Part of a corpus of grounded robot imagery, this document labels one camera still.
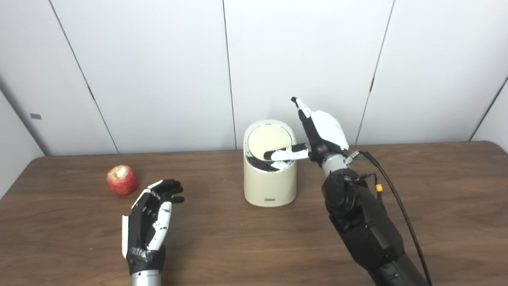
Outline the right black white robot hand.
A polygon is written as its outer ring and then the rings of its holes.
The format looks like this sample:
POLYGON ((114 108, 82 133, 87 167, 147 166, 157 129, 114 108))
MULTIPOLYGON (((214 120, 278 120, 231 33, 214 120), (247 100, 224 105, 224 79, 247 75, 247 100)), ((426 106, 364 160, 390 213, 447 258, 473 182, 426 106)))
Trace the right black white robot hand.
POLYGON ((321 110, 312 111, 302 100, 292 97, 298 109, 298 116, 307 136, 307 143, 267 151, 264 161, 287 161, 310 159, 316 162, 325 176, 336 170, 348 168, 345 163, 350 145, 340 123, 330 114, 321 110))

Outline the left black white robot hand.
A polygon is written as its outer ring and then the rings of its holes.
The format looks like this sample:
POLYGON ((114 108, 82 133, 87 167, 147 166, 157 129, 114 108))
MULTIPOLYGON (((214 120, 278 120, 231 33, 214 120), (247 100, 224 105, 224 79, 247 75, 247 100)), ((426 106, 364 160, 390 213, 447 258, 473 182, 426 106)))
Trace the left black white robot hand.
POLYGON ((172 208, 183 203, 180 181, 160 180, 149 185, 133 203, 131 213, 122 216, 122 255, 129 273, 140 276, 147 271, 162 272, 165 264, 165 237, 169 230, 172 208))

